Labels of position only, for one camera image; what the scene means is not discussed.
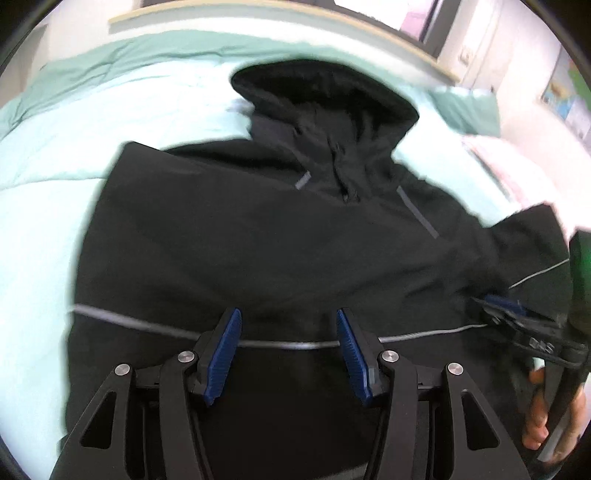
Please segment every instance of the hoodie sleeve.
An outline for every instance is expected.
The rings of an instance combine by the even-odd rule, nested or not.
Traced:
[[[496,293],[550,318],[565,317],[573,286],[569,250],[549,205],[536,205],[484,228],[447,193],[407,177],[405,192],[446,242],[448,290]]]

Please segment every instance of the black hoodie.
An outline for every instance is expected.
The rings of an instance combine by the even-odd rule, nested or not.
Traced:
[[[252,140],[128,144],[105,183],[80,253],[68,430],[114,366],[191,348],[174,337],[228,306],[243,339],[296,342],[334,340],[342,306],[380,336],[462,327],[467,296],[484,293],[566,314],[568,251],[550,207],[485,229],[394,164],[418,114],[386,86],[313,60],[252,66],[232,86],[254,104]],[[463,359],[485,393],[506,387],[488,369],[492,344],[466,338],[397,349],[435,367]],[[338,350],[239,349],[203,424],[217,479],[303,479],[366,461],[375,413]]]

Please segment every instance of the window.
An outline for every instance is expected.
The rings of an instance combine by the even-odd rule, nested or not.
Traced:
[[[419,41],[437,3],[437,0],[335,0],[336,5],[374,18]]]
[[[141,0],[142,7],[174,0]],[[359,18],[437,58],[462,0],[285,0]]]

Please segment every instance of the light blue bedsheet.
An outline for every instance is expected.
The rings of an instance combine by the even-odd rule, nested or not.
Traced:
[[[77,249],[121,144],[165,148],[248,137],[248,104],[228,82],[240,65],[293,56],[298,48],[306,56],[363,63],[301,44],[264,41],[264,50],[260,39],[241,35],[222,35],[222,41],[220,34],[185,34],[199,34],[209,48],[179,33],[163,34],[162,41],[136,38],[130,41],[135,50],[102,47],[50,66],[29,92],[0,110],[0,434],[33,480],[49,477],[65,433],[64,341]],[[150,56],[146,44],[158,45],[157,55]],[[397,161],[446,189],[485,225],[516,210],[425,92],[383,71],[371,73],[421,115],[394,153]],[[65,86],[56,84],[64,78]]]

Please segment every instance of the white wall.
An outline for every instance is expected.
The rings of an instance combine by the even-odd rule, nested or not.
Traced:
[[[540,97],[560,42],[520,0],[503,0],[498,26],[475,87],[497,92],[502,137],[552,179],[579,226],[591,228],[591,155]]]
[[[502,0],[462,0],[453,22],[452,29],[438,63],[447,68],[468,88],[482,65],[485,53],[496,30]],[[470,52],[471,59],[465,63],[460,56]]]
[[[111,41],[109,19],[134,0],[63,0],[48,16],[48,60],[65,59]]]
[[[560,53],[560,42],[519,0],[505,0],[501,21],[507,22],[514,32],[511,59],[496,89],[504,119],[528,108],[544,93]],[[498,48],[493,48],[489,56],[497,51]]]
[[[14,56],[0,76],[0,108],[22,92],[23,81],[19,59]]]
[[[564,121],[535,101],[505,120],[502,136],[552,179],[577,226],[591,229],[591,155]]]

